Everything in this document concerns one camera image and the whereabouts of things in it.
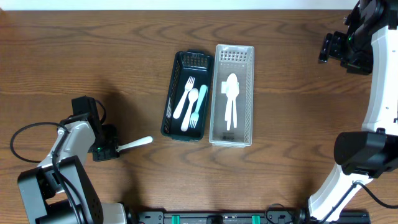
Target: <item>green clamp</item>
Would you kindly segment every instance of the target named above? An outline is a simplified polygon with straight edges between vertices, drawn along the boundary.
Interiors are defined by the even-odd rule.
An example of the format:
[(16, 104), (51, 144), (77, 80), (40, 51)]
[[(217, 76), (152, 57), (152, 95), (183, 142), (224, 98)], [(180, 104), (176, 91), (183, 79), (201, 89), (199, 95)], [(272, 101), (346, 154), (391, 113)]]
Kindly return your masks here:
[(260, 219), (260, 216), (259, 215), (253, 215), (252, 217), (251, 217), (251, 220), (252, 220), (252, 223), (253, 224), (260, 224), (261, 223), (261, 219)]
[(172, 215), (172, 224), (180, 224), (180, 216)]

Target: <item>white fork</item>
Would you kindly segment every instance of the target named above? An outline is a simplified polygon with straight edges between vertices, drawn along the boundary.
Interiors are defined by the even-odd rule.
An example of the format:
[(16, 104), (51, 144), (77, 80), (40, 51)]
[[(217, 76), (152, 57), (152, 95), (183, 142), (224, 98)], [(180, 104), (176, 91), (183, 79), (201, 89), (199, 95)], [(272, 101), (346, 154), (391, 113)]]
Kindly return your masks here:
[(189, 127), (190, 128), (195, 128), (197, 123), (198, 123), (198, 120), (199, 120), (199, 109), (200, 109), (200, 105), (201, 105), (201, 103), (202, 103), (202, 101), (203, 101), (203, 99), (204, 99), (204, 97), (206, 95), (206, 91), (207, 91), (207, 86), (206, 85), (202, 85), (200, 87), (200, 90), (199, 90), (199, 99), (198, 99), (198, 102), (197, 102), (197, 107), (195, 109), (195, 112), (192, 113), (191, 120), (189, 122)]
[(191, 91), (193, 88), (193, 83), (195, 82), (195, 78), (189, 77), (187, 84), (185, 84), (185, 91), (184, 94), (181, 97), (180, 102), (178, 103), (177, 107), (175, 108), (175, 111), (173, 113), (173, 118), (178, 119), (181, 115), (182, 108), (184, 107), (185, 99), (187, 98), (188, 92)]

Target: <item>plastic utensil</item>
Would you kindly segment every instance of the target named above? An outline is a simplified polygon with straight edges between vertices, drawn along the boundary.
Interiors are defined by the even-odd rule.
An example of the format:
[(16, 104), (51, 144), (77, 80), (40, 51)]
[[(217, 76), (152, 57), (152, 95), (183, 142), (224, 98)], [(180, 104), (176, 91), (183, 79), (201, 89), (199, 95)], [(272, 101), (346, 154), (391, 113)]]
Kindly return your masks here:
[(207, 92), (207, 86), (202, 85), (199, 90), (199, 98), (198, 98), (197, 107), (195, 108), (195, 112), (192, 113), (191, 120), (189, 121), (190, 128), (195, 128), (198, 123), (200, 106), (201, 106), (201, 103), (206, 95), (206, 92)]
[(199, 96), (199, 91), (198, 91), (197, 88), (193, 88), (189, 92), (189, 95), (188, 95), (189, 106), (188, 106), (187, 113), (185, 113), (184, 120), (182, 121), (181, 131), (187, 131), (188, 130), (189, 119), (191, 117), (191, 112), (192, 112), (192, 106), (193, 106), (193, 103), (196, 102), (196, 100), (198, 99), (198, 96)]
[(227, 121), (226, 129), (229, 131), (231, 127), (231, 113), (232, 113), (232, 102), (234, 103), (234, 128), (238, 126), (236, 116), (236, 97), (239, 95), (239, 84), (238, 79), (234, 73), (230, 74), (227, 78), (226, 96), (228, 98), (225, 108), (225, 120)]
[(239, 95), (239, 84), (237, 83), (236, 84), (236, 89), (235, 89), (235, 91), (236, 91), (236, 96), (235, 96), (235, 98), (234, 98), (234, 100), (233, 100), (233, 118), (234, 118), (234, 128), (237, 128), (238, 127), (238, 115), (237, 115), (237, 113), (236, 113), (236, 97)]
[(229, 117), (231, 117), (231, 110), (232, 110), (232, 99), (228, 97), (228, 88), (235, 83), (238, 82), (238, 78), (236, 77), (235, 73), (232, 73), (226, 79), (226, 94), (227, 94), (227, 102), (225, 107), (225, 120), (227, 121)]
[(137, 146), (141, 146), (141, 145), (144, 145), (144, 144), (149, 144), (153, 140), (154, 140), (154, 138), (152, 138), (151, 136), (147, 136), (147, 137), (144, 137), (142, 139), (138, 139), (138, 140), (135, 140), (133, 142), (130, 142), (129, 144), (125, 144), (125, 145), (119, 146), (116, 151), (120, 152), (123, 149), (128, 149), (128, 148), (131, 148), (131, 147), (137, 147)]
[(182, 108), (184, 107), (185, 99), (187, 98), (187, 94), (190, 90), (193, 88), (193, 83), (195, 82), (195, 78), (189, 77), (187, 84), (185, 84), (185, 91), (184, 94), (181, 97), (180, 102), (178, 103), (174, 113), (173, 113), (173, 118), (178, 119), (181, 115)]

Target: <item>cutlery tray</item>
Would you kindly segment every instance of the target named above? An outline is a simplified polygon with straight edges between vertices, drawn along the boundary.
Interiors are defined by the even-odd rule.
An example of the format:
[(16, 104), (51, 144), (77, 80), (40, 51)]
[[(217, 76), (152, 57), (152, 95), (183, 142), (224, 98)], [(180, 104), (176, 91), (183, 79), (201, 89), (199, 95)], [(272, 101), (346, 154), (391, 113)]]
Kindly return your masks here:
[[(235, 73), (239, 83), (236, 97), (237, 127), (231, 121), (227, 131), (225, 109), (226, 80)], [(253, 126), (253, 87), (254, 87), (254, 47), (237, 45), (217, 45), (213, 78), (213, 98), (209, 142), (215, 146), (246, 147), (252, 143)]]
[[(209, 91), (213, 75), (213, 66), (213, 56), (206, 55), (198, 50), (188, 50), (186, 52), (180, 51), (175, 54), (161, 129), (164, 136), (181, 141), (197, 141), (202, 139), (205, 132), (207, 108), (210, 100)], [(207, 92), (200, 106), (199, 120), (195, 128), (188, 128), (184, 132), (181, 131), (181, 125), (189, 106), (188, 95), (178, 119), (173, 118), (173, 112), (185, 91), (185, 84), (189, 77), (195, 78), (193, 83), (194, 88), (199, 90), (202, 85), (206, 85)], [(198, 100), (193, 103), (192, 113), (195, 111), (197, 101)]]

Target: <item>basket handle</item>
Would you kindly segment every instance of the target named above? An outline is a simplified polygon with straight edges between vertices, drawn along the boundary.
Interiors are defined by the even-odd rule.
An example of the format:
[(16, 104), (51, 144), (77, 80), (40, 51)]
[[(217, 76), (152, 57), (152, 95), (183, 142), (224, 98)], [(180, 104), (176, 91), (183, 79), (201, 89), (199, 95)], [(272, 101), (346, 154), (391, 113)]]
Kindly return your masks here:
[(195, 50), (195, 49), (188, 49), (189, 53), (196, 53), (196, 54), (205, 54), (203, 51), (201, 50)]

